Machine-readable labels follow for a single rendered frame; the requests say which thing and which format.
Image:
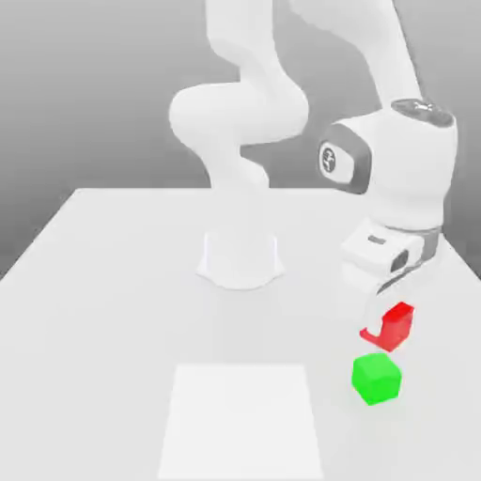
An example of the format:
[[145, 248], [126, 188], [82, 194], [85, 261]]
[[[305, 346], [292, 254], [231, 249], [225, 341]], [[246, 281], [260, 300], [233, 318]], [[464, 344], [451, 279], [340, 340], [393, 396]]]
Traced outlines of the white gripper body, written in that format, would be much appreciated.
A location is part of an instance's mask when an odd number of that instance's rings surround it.
[[394, 274], [365, 271], [365, 307], [394, 305], [423, 289], [429, 279], [429, 262], [417, 262]]

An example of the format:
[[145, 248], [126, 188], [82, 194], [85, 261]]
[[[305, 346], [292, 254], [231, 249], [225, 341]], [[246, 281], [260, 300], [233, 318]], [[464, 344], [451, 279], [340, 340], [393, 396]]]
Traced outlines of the small red cube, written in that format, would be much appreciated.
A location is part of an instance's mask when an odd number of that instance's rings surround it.
[[414, 307], [412, 305], [400, 302], [382, 316], [378, 335], [374, 335], [364, 328], [360, 331], [360, 336], [378, 348], [392, 352], [409, 337], [413, 314]]

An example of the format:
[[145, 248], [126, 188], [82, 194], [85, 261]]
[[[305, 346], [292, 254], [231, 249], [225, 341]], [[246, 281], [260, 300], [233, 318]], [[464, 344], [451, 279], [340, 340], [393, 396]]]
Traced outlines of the small green cube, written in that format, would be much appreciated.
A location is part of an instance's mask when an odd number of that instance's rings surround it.
[[353, 361], [351, 384], [368, 406], [398, 397], [400, 368], [383, 352], [369, 353]]

